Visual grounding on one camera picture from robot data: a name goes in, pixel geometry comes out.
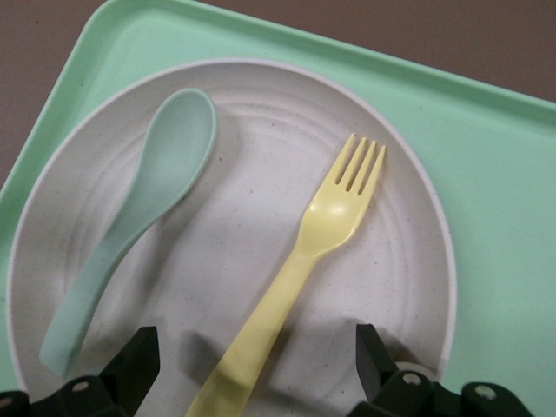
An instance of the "fork head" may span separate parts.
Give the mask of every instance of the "fork head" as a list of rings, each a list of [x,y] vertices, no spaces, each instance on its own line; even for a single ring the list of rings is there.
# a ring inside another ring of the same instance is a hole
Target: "fork head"
[[[345,243],[361,224],[373,196],[386,147],[374,158],[376,142],[351,135],[301,220],[298,243],[324,255]]]

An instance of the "speckled plate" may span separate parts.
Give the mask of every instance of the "speckled plate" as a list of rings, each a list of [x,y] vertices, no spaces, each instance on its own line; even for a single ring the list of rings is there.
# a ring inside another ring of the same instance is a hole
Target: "speckled plate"
[[[301,215],[351,132],[387,145],[355,238],[310,276],[245,415],[345,415],[363,399],[356,323],[396,359],[441,374],[455,318],[452,243],[412,150],[368,103],[304,69],[225,59],[177,67],[110,99],[52,156],[27,201],[10,259],[8,314],[18,379],[35,399],[62,383],[38,362],[56,307],[108,227],[158,105],[207,91],[215,152],[189,196],[129,252],[101,299],[77,374],[95,372],[156,325],[161,373],[138,415],[183,415],[273,280]]]

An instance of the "black robotic clamp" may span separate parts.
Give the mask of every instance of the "black robotic clamp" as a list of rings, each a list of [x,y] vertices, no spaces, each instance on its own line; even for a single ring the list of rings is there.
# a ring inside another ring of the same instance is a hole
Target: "black robotic clamp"
[[[75,378],[33,404],[22,391],[0,393],[0,417],[131,417],[159,371],[156,328],[140,328],[98,376]]]
[[[532,417],[504,387],[473,382],[461,395],[414,371],[401,371],[373,325],[356,328],[357,373],[368,402],[348,417]]]
[[[348,417],[532,417],[498,385],[470,383],[457,395],[423,374],[399,370],[370,324],[358,325],[356,334],[357,372],[368,402]],[[33,404],[22,391],[0,393],[0,417],[132,417],[159,371],[156,328],[140,328],[98,376],[76,378]]]

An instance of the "fork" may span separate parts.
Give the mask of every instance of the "fork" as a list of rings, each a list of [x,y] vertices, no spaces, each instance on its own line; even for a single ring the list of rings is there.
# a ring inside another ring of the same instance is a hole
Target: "fork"
[[[266,294],[193,400],[186,417],[239,416],[314,265],[361,224],[386,148],[351,135],[309,203],[294,248]]]

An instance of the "metal bolt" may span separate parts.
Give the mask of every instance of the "metal bolt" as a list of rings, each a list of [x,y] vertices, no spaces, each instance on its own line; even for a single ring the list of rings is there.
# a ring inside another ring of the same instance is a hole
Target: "metal bolt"
[[[485,400],[496,400],[496,392],[486,385],[478,385],[477,387],[475,387],[475,393]]]
[[[77,384],[75,384],[71,390],[74,393],[78,393],[80,391],[83,391],[85,389],[87,389],[89,387],[89,383],[87,381],[81,381],[81,382],[77,382]]]
[[[413,386],[418,386],[421,384],[421,380],[419,375],[417,374],[412,374],[411,372],[408,372],[406,374],[403,374],[403,380],[408,384],[408,385],[413,385]]]
[[[0,408],[8,407],[14,402],[11,397],[2,398],[0,400]]]

